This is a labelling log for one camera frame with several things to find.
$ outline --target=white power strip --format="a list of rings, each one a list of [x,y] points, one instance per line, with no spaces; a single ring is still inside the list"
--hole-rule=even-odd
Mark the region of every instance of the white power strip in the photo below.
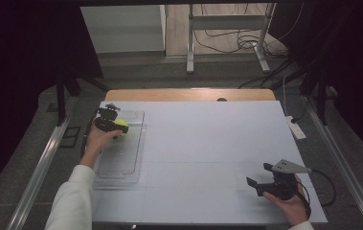
[[[298,141],[306,139],[306,135],[303,133],[303,130],[300,128],[300,126],[298,126],[297,123],[291,123],[292,116],[286,116],[285,118],[295,139]]]

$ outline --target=white sleeve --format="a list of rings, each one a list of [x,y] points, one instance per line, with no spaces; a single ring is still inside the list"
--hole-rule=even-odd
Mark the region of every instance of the white sleeve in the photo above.
[[[62,184],[56,194],[47,219],[46,229],[92,229],[92,183],[94,171],[86,166],[75,166],[70,179]]]
[[[293,226],[292,228],[290,228],[288,230],[313,230],[313,227],[309,221],[305,221],[298,225]]]

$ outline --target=person's right hand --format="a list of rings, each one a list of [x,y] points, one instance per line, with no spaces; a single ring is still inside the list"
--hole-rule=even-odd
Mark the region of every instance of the person's right hand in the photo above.
[[[295,175],[295,177],[297,181],[301,183],[301,179],[297,175]],[[304,195],[303,187],[300,184],[298,184],[298,191]],[[297,195],[289,200],[281,200],[268,192],[264,192],[263,195],[283,211],[285,218],[291,226],[298,225],[308,220],[306,207]]]

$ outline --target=clear plastic tray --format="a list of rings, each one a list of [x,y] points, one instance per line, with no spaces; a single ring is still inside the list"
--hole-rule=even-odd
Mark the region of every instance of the clear plastic tray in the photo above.
[[[119,111],[118,118],[128,123],[128,133],[113,139],[101,152],[95,165],[94,187],[109,187],[121,183],[136,183],[146,126],[143,111]]]

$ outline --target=white table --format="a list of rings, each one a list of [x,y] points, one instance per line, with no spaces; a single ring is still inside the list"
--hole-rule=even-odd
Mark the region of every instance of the white table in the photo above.
[[[95,190],[93,220],[118,224],[265,225],[280,210],[246,183],[263,163],[304,165],[279,102],[115,102],[145,111],[138,183]],[[311,222],[327,222],[307,174]]]

